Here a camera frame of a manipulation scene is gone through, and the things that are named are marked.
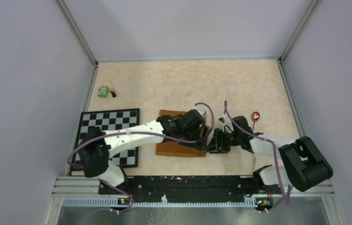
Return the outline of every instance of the chessboard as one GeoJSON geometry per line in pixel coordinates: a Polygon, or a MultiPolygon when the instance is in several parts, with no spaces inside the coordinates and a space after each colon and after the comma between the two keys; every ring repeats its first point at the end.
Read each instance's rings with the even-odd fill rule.
{"type": "MultiPolygon", "coordinates": [[[[97,112],[83,112],[79,120],[77,139],[75,141],[76,148],[86,137],[88,130],[93,127],[99,127],[103,130],[120,130],[139,125],[140,109],[122,109],[97,112]]],[[[115,165],[123,168],[131,168],[138,166],[138,147],[123,151],[114,155],[111,159],[115,165]]],[[[79,155],[74,155],[73,163],[79,164],[79,155]]],[[[80,167],[71,167],[70,175],[73,172],[82,171],[80,167]]]]}

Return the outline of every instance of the green toy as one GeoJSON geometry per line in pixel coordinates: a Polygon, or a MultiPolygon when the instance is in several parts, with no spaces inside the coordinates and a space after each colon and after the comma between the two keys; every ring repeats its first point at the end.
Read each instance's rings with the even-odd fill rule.
{"type": "Polygon", "coordinates": [[[99,88],[99,93],[98,93],[98,97],[100,98],[107,98],[108,93],[110,92],[110,88],[108,88],[108,86],[101,86],[101,88],[99,88]]]}

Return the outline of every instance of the checkerboard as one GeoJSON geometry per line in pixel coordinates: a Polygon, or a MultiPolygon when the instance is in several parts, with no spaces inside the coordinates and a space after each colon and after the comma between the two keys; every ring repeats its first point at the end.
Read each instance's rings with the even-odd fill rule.
{"type": "MultiPolygon", "coordinates": [[[[86,137],[88,130],[99,127],[101,130],[119,130],[130,128],[139,124],[140,109],[110,110],[98,112],[83,112],[79,120],[79,128],[75,148],[86,137]]],[[[80,163],[79,155],[76,154],[73,162],[80,163]]],[[[115,165],[123,168],[138,166],[138,147],[114,155],[111,159],[115,165]]],[[[82,168],[72,168],[72,171],[82,170],[82,168]]]]}

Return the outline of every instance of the brown object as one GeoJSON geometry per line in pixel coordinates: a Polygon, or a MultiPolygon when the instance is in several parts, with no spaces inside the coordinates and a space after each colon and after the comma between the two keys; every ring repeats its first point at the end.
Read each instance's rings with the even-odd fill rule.
{"type": "MultiPolygon", "coordinates": [[[[187,112],[183,111],[169,111],[169,110],[160,110],[160,116],[162,115],[184,115],[187,112]]],[[[168,141],[164,143],[159,143],[155,146],[155,154],[158,156],[174,156],[174,157],[205,157],[205,152],[189,148],[183,145],[180,145],[174,141],[168,141]]]]}

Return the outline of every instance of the white wall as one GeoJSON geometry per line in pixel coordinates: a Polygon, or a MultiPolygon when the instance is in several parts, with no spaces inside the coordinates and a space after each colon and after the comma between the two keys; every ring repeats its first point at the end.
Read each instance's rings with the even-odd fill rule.
{"type": "Polygon", "coordinates": [[[311,0],[66,0],[97,60],[279,57],[311,0]]]}
{"type": "Polygon", "coordinates": [[[0,225],[38,225],[92,65],[54,0],[0,1],[0,225]]]}
{"type": "Polygon", "coordinates": [[[352,1],[322,1],[286,61],[308,134],[352,224],[352,1]]]}

